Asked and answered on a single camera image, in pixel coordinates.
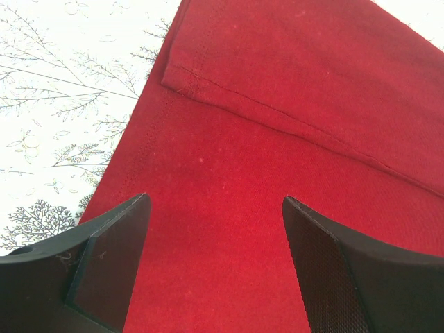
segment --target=white surface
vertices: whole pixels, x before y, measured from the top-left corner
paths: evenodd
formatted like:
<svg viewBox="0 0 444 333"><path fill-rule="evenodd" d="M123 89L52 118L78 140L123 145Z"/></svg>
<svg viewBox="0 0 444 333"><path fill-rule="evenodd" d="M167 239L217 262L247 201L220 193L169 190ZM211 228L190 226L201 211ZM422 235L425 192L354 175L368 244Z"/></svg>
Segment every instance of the white surface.
<svg viewBox="0 0 444 333"><path fill-rule="evenodd" d="M374 2L444 49L444 1ZM178 4L0 5L0 255L78 222L151 68L131 53L160 47L143 30L162 34Z"/></svg>

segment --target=folded fabric flap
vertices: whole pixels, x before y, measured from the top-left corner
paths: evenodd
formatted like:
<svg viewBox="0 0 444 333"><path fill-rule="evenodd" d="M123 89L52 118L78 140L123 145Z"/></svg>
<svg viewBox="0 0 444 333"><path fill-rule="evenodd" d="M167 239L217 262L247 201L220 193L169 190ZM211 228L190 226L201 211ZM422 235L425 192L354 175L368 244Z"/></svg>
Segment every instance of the folded fabric flap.
<svg viewBox="0 0 444 333"><path fill-rule="evenodd" d="M162 84L444 196L444 53L371 1L193 0Z"/></svg>

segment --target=red towel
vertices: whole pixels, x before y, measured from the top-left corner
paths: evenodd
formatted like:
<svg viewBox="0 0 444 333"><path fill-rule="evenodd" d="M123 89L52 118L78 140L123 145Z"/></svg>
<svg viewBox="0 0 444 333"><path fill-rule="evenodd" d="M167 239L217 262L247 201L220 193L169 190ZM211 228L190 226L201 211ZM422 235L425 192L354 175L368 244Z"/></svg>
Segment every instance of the red towel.
<svg viewBox="0 0 444 333"><path fill-rule="evenodd" d="M83 221L153 201L126 333L309 332L281 204L444 255L444 54L369 0L184 0Z"/></svg>

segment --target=folded red cloth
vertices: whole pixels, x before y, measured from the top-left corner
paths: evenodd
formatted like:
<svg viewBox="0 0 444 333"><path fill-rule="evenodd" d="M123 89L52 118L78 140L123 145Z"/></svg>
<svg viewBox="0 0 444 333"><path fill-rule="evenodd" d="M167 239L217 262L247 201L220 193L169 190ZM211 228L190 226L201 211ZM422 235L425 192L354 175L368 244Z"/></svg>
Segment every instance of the folded red cloth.
<svg viewBox="0 0 444 333"><path fill-rule="evenodd" d="M444 255L444 54L367 0L184 0L83 221L146 192L125 332L309 332L280 207Z"/></svg>

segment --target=black plastic part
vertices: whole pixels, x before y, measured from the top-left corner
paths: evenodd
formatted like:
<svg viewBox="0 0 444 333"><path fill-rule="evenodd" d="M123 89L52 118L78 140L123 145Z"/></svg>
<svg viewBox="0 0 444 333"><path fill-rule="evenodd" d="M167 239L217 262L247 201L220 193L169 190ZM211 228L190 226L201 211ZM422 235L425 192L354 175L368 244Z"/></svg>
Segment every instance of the black plastic part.
<svg viewBox="0 0 444 333"><path fill-rule="evenodd" d="M0 257L0 333L122 332L150 213L141 194Z"/></svg>
<svg viewBox="0 0 444 333"><path fill-rule="evenodd" d="M444 258L380 242L293 198L282 209L313 333L444 332Z"/></svg>

